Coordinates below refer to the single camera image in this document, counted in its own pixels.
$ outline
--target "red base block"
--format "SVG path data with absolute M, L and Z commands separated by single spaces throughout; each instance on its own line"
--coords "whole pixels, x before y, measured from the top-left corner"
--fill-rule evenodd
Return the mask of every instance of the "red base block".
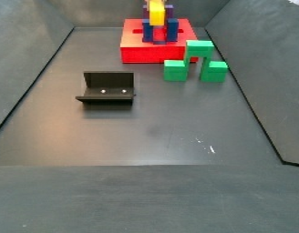
M 198 40 L 187 19 L 179 19 L 178 42 L 153 45 L 143 42 L 143 20 L 127 19 L 124 24 L 120 52 L 123 63 L 163 63 L 164 60 L 183 60 L 186 40 Z

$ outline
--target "toy block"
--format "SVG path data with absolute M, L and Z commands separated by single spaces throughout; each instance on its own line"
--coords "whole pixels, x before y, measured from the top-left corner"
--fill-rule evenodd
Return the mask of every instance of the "toy block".
M 226 62 L 211 61 L 207 71 L 200 73 L 200 80 L 203 82 L 223 82 L 227 68 Z
M 165 17 L 174 18 L 174 5 L 164 5 L 165 7 Z
M 147 10 L 147 5 L 143 6 L 143 18 L 149 18 L 149 12 Z
M 210 72 L 211 73 L 223 73 L 227 72 L 228 66 L 226 62 L 211 61 L 210 62 Z
M 161 1 L 149 2 L 149 25 L 164 25 L 165 9 Z
M 186 42 L 186 56 L 211 57 L 214 44 L 211 41 L 191 41 Z
M 179 31 L 179 20 L 176 18 L 171 18 L 167 20 L 167 41 L 168 42 L 176 42 L 178 31 Z
M 210 40 L 187 40 L 186 41 L 187 47 L 190 50 L 202 50 L 208 51 L 214 49 L 212 41 Z
M 164 61 L 164 80 L 165 81 L 186 81 L 187 68 L 183 61 Z
M 149 25 L 149 19 L 143 20 L 143 42 L 153 41 L 153 27 Z
M 198 40 L 187 19 L 179 19 L 178 41 L 165 45 L 144 43 L 143 20 L 127 19 L 120 42 L 121 61 L 123 63 L 163 63 L 164 60 L 183 60 L 187 40 Z

